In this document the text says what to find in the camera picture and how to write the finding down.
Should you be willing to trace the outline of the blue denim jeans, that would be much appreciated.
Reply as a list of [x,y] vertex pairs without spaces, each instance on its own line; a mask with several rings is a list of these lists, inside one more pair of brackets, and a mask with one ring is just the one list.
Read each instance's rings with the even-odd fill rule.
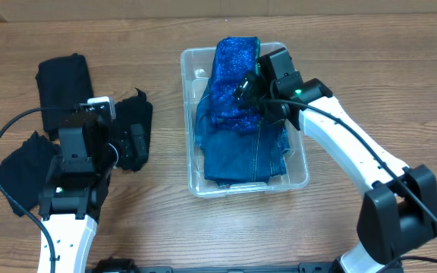
[[287,173],[288,130],[282,121],[270,122],[259,116],[257,129],[249,133],[214,126],[210,117],[208,80],[196,108],[195,132],[196,144],[204,154],[205,179],[219,185],[266,183],[271,177]]

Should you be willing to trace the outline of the sparkly blue garment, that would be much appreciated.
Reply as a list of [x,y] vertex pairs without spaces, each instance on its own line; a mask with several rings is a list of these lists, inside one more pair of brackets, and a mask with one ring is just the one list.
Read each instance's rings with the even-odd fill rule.
[[259,73],[259,54],[260,40],[255,36],[229,36],[217,44],[209,79],[210,117],[217,128],[241,133],[257,129],[259,114],[251,107],[241,109],[242,101],[234,92],[246,73]]

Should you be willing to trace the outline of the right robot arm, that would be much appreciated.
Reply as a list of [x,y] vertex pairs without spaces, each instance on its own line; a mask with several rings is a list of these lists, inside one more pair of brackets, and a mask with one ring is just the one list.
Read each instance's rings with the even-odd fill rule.
[[359,243],[331,272],[401,272],[405,253],[437,237],[437,181],[424,165],[409,167],[366,134],[320,80],[304,81],[286,48],[263,55],[233,96],[267,121],[288,120],[314,139],[362,197]]

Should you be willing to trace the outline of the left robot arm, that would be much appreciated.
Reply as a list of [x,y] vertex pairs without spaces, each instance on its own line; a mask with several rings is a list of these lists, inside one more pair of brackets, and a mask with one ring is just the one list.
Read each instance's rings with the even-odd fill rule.
[[40,272],[84,272],[112,170],[139,171],[149,158],[152,105],[90,101],[61,120],[61,153],[39,198]]

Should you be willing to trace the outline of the black garment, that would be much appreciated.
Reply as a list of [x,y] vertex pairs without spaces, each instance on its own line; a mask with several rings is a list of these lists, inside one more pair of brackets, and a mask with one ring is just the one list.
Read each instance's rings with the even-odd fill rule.
[[39,64],[36,83],[41,108],[55,108],[42,112],[43,130],[51,141],[58,139],[62,118],[79,103],[94,97],[90,72],[83,55],[49,59]]
[[0,164],[2,188],[30,211],[38,204],[52,158],[60,151],[59,145],[35,131]]
[[117,167],[139,171],[149,158],[153,106],[145,92],[115,105],[116,119],[112,122],[112,144],[119,152]]

